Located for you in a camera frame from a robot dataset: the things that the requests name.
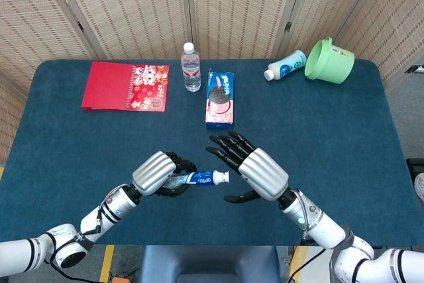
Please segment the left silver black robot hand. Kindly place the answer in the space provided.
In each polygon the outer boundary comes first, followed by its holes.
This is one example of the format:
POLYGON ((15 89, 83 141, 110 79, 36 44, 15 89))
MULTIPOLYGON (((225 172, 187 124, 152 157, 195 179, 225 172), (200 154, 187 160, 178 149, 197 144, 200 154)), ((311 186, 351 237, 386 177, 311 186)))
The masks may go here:
POLYGON ((132 184, 142 196, 150 196, 159 190, 172 174, 197 172, 194 163, 175 152, 154 153, 132 173, 132 184))

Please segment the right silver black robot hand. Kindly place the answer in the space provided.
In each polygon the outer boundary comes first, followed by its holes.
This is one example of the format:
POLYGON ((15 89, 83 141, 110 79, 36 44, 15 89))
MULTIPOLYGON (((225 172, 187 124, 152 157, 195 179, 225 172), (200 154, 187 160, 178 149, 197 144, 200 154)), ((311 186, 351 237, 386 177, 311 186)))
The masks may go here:
POLYGON ((252 187, 252 190, 242 195, 226 195, 225 201, 235 204, 258 198, 283 201, 288 191, 289 176, 268 153, 236 131, 211 135, 209 138, 218 147, 208 146, 206 150, 221 159, 252 187))

